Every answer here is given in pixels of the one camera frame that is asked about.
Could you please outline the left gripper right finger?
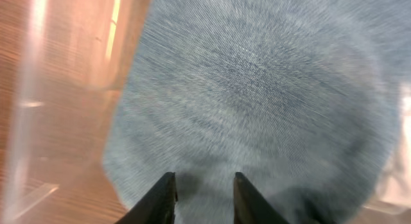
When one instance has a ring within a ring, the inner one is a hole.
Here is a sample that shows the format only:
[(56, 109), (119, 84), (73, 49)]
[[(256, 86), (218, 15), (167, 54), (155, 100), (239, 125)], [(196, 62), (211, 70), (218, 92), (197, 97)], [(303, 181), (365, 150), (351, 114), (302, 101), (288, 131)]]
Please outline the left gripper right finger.
[(233, 181), (234, 224), (288, 224), (241, 172)]

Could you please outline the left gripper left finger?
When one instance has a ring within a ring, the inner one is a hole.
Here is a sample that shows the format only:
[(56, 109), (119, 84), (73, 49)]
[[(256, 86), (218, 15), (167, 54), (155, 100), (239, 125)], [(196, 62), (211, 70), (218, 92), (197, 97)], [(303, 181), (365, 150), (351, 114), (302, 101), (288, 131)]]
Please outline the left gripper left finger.
[(115, 224), (174, 224), (177, 201), (175, 173), (167, 172)]

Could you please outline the blue denim cloth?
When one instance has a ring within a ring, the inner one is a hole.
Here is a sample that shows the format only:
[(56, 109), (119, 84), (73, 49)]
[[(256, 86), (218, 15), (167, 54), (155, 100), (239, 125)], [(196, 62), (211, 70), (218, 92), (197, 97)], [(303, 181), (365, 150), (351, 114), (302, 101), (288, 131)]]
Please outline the blue denim cloth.
[(240, 171), (290, 223), (345, 223), (401, 135), (410, 0), (152, 0), (103, 167), (133, 207), (231, 223)]

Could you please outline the clear plastic storage container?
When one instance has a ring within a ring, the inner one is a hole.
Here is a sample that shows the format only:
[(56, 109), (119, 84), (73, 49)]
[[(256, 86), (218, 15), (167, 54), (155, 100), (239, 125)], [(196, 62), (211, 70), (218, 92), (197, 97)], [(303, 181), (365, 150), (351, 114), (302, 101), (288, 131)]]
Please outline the clear plastic storage container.
[[(152, 0), (1, 0), (1, 222), (115, 223), (103, 167)], [(410, 222), (410, 81), (401, 135), (345, 223)]]

